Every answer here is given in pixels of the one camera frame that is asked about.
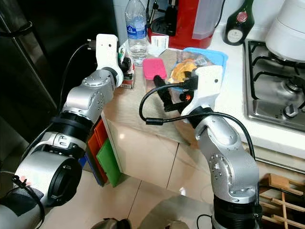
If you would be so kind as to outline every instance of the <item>white appliance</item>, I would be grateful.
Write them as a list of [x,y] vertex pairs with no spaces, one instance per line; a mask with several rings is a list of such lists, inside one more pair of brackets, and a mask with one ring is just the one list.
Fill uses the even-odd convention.
[[279,58],[305,62],[305,0],[286,0],[266,37]]

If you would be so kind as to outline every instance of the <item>black refrigerator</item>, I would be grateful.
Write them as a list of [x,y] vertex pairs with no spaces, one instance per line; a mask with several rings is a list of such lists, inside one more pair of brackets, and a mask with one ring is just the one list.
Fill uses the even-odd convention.
[[[112,0],[0,0],[0,116],[28,142],[56,115],[70,56],[98,33],[117,35]],[[95,68],[80,51],[63,100]]]

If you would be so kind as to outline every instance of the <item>pink lid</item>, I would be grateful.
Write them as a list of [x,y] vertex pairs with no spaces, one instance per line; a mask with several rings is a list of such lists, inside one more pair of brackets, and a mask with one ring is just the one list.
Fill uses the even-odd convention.
[[145,79],[153,80],[156,75],[166,79],[166,70],[161,58],[144,59],[142,65]]

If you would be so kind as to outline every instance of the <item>white countertop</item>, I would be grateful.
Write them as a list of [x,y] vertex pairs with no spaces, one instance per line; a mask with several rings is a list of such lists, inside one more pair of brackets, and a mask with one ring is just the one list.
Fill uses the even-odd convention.
[[[305,133],[292,131],[282,127],[273,127],[269,124],[262,124],[246,119],[244,115],[244,47],[231,46],[223,42],[221,31],[214,33],[212,43],[208,49],[224,52],[228,55],[222,92],[215,104],[215,111],[227,113],[239,119],[247,128],[252,137],[253,144],[263,148],[278,151],[284,154],[305,158]],[[264,31],[255,28],[248,36],[251,39],[261,40]],[[230,120],[229,122],[241,134],[245,140],[242,130]]]

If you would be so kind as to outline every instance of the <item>paper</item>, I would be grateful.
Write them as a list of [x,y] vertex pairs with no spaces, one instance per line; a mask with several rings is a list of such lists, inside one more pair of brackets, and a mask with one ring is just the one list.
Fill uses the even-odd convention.
[[169,36],[151,36],[152,44],[148,46],[148,53],[159,57],[162,52],[168,49]]

